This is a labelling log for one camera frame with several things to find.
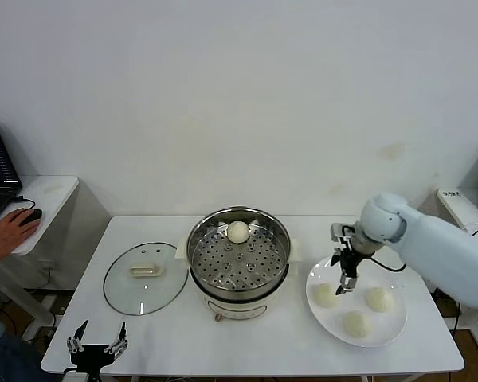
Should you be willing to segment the person's bare hand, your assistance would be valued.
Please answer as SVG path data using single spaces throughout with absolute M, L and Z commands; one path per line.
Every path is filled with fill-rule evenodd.
M 24 223 L 33 214 L 33 209 L 16 209 L 0 220 L 1 257 L 10 254 L 37 231 L 39 219 Z

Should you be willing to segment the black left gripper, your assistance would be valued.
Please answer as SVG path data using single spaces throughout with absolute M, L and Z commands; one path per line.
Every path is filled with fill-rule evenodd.
M 112 353 L 123 353 L 128 347 L 126 322 L 123 322 L 119 336 L 108 347 L 106 345 L 82 345 L 81 340 L 88 325 L 88 320 L 76 329 L 72 337 L 67 339 L 67 347 L 71 352 L 71 362 L 75 366 L 108 366 L 115 357 Z

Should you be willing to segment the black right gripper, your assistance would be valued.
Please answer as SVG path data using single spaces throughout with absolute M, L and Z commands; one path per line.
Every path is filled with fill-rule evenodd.
M 350 248 L 336 248 L 331 256 L 330 266 L 333 267 L 339 262 L 342 274 L 336 295 L 350 293 L 355 289 L 357 279 L 354 277 L 358 276 L 357 268 L 362 262 L 362 254 Z

